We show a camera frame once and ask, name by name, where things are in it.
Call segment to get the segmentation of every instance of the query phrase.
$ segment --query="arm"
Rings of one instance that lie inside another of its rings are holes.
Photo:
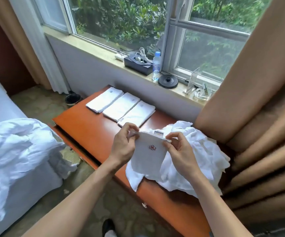
[[[31,227],[23,237],[77,237],[106,184],[135,150],[137,135],[127,139],[129,129],[139,128],[126,123],[115,135],[109,158],[75,191]]]
[[[194,188],[214,236],[251,237],[252,234],[229,209],[201,172],[192,147],[185,136],[181,132],[172,132],[166,138],[172,140],[172,144],[164,142],[164,145],[168,147],[172,162],[176,170]]]

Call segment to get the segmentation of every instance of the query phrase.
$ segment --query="red embroidered logo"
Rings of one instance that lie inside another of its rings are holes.
[[[150,150],[156,150],[156,147],[154,145],[149,146]]]

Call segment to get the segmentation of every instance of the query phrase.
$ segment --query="shoe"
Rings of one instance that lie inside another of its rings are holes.
[[[114,232],[116,232],[115,231],[115,224],[114,224],[112,219],[106,219],[106,220],[104,220],[103,225],[102,225],[103,237],[105,237],[105,234],[110,230],[113,230]]]

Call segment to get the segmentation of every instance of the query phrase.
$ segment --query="black tissue box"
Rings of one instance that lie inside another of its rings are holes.
[[[149,75],[152,73],[152,63],[148,61],[144,61],[144,64],[141,65],[139,61],[135,60],[136,56],[135,55],[130,55],[124,58],[124,64],[125,66],[129,67],[130,69],[133,69],[135,71],[140,72],[141,74],[144,75]]]

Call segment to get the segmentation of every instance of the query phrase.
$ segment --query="hand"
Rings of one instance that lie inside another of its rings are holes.
[[[109,155],[109,160],[112,160],[118,168],[125,165],[133,156],[135,151],[135,140],[139,135],[134,135],[127,139],[129,129],[139,131],[139,128],[132,123],[125,123],[121,130],[115,135],[112,145],[112,151]]]
[[[202,173],[196,162],[193,149],[182,132],[169,133],[165,138],[172,140],[171,144],[166,141],[163,144],[168,148],[173,165],[180,175],[190,180],[192,176]]]

